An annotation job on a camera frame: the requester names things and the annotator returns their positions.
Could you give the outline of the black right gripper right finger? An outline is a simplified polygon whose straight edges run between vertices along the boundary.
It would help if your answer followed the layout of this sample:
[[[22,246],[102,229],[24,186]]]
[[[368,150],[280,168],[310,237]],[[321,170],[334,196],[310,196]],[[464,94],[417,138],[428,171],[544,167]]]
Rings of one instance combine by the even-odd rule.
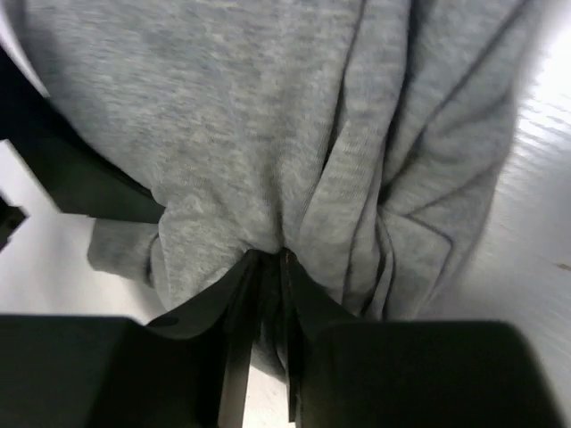
[[[289,419],[298,427],[560,427],[535,355],[496,321],[373,322],[280,259]]]

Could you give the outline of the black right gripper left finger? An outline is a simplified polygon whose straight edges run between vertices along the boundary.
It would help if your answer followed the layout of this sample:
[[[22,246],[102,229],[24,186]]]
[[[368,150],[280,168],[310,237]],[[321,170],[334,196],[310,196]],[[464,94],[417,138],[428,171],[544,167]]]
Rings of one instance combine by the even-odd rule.
[[[4,316],[4,427],[239,427],[261,256],[147,325]]]

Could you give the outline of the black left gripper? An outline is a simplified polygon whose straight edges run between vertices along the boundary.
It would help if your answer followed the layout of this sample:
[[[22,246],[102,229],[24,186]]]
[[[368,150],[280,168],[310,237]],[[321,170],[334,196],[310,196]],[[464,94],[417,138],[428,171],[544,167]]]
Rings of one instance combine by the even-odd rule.
[[[164,208],[150,191],[95,152],[1,52],[1,137],[9,140],[68,214],[156,224]],[[0,251],[29,218],[1,192]]]

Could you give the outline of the grey t-shirt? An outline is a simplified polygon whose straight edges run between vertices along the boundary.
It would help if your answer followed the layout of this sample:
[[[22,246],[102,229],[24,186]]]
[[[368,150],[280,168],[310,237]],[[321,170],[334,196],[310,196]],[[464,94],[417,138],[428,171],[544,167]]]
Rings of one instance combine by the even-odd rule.
[[[356,316],[417,316],[479,236],[537,1],[30,1],[58,111],[149,189],[87,257],[173,309],[291,251]]]

